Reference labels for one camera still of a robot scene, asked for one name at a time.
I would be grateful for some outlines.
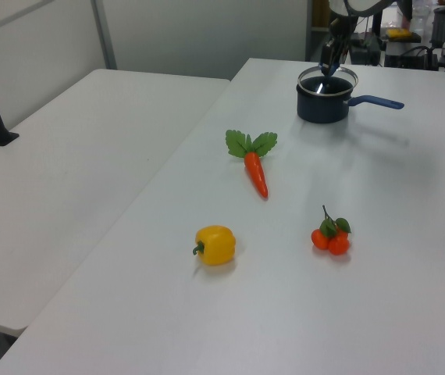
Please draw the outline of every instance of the white wall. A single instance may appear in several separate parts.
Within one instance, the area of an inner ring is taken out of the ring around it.
[[[0,113],[6,127],[104,67],[90,0],[55,0],[0,27]]]
[[[118,69],[232,79],[250,57],[302,60],[309,0],[99,0]]]

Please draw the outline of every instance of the tomato cluster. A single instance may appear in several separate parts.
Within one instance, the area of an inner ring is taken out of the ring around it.
[[[320,250],[328,249],[332,255],[345,254],[351,246],[347,238],[351,232],[349,223],[344,218],[332,219],[326,213],[325,206],[323,206],[323,211],[325,219],[322,225],[311,233],[313,244]]]

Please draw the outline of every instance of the green leaf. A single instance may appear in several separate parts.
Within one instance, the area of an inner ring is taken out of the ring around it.
[[[346,233],[351,232],[351,227],[349,226],[349,223],[346,219],[340,217],[339,219],[335,220],[335,224],[339,227],[340,230]]]
[[[255,138],[252,148],[259,158],[261,158],[262,156],[266,155],[271,148],[275,147],[277,138],[278,134],[276,133],[262,133]]]
[[[245,141],[245,134],[238,130],[226,131],[226,144],[228,146],[228,153],[237,158],[244,158],[247,154],[247,146]]]
[[[247,149],[247,152],[252,152],[254,150],[252,148],[252,140],[250,134],[247,134],[247,139],[245,140],[245,148]]]
[[[337,229],[330,219],[324,219],[322,221],[322,225],[319,226],[319,230],[325,237],[328,238],[335,237],[337,234]]]

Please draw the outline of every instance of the yellow object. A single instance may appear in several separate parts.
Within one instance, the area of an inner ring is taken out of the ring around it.
[[[198,253],[200,260],[210,266],[229,262],[235,255],[237,244],[233,232],[221,225],[200,229],[194,242],[197,247],[194,248],[193,255]]]
[[[387,29],[386,34],[390,39],[408,38],[412,35],[407,29]]]

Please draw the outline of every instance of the pepper stem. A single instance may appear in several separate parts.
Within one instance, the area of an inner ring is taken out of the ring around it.
[[[202,241],[199,241],[198,246],[193,249],[193,255],[197,255],[197,252],[201,252],[203,254],[204,248],[205,248],[204,243]]]

